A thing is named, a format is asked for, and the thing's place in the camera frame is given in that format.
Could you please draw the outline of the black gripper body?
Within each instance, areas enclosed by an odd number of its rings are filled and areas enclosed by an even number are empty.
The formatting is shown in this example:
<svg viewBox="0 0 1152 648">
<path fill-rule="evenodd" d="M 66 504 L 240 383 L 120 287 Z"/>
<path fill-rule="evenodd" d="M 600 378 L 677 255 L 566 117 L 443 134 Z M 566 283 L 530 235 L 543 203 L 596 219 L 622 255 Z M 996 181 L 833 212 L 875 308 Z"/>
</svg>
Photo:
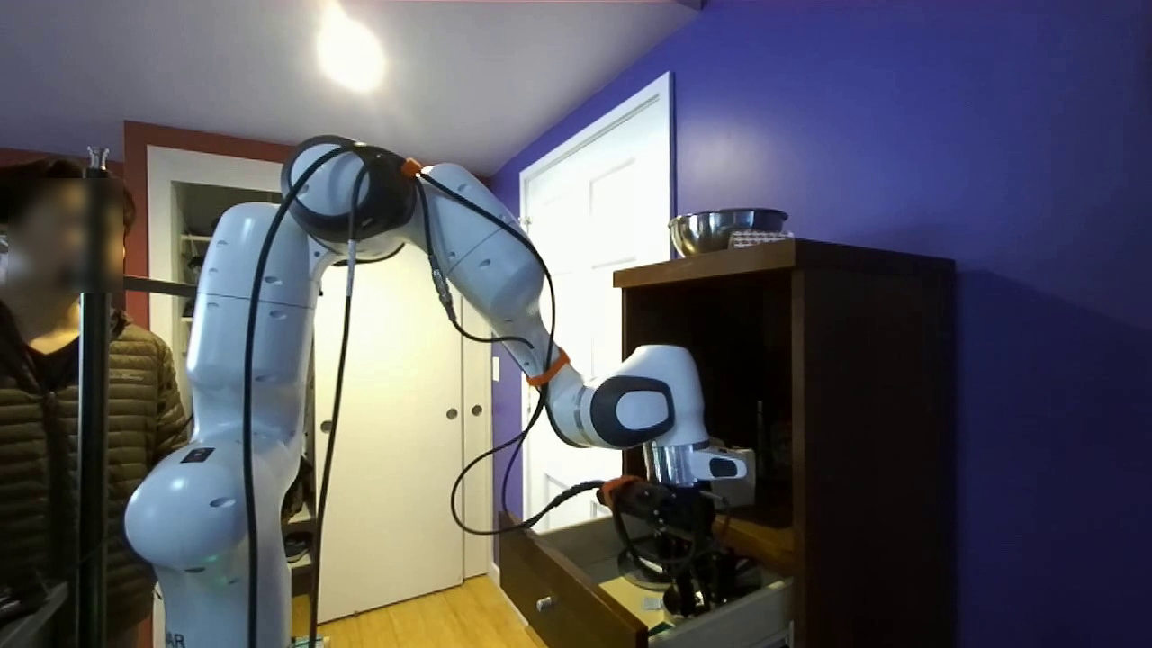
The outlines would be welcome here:
<svg viewBox="0 0 1152 648">
<path fill-rule="evenodd" d="M 647 477 L 612 481 L 612 525 L 622 541 L 622 560 L 646 584 L 663 584 L 663 605 L 672 615 L 704 615 L 716 591 L 712 504 L 696 491 Z"/>
</svg>

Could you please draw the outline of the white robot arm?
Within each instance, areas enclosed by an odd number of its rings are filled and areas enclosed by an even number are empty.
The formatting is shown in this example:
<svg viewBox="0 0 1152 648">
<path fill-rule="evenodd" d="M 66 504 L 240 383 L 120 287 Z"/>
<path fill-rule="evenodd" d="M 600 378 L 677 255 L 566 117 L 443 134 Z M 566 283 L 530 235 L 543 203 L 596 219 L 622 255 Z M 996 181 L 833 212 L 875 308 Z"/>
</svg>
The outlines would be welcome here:
<svg viewBox="0 0 1152 648">
<path fill-rule="evenodd" d="M 470 170 L 314 137 L 281 183 L 281 197 L 240 203 L 213 229 L 186 354 L 190 440 L 128 504 L 128 537 L 165 600 L 165 648 L 293 648 L 285 500 L 306 450 L 328 270 L 417 249 L 437 296 L 489 324 L 562 441 L 636 450 L 663 493 L 726 475 L 692 354 L 646 345 L 592 384 L 540 315 L 543 255 Z"/>
</svg>

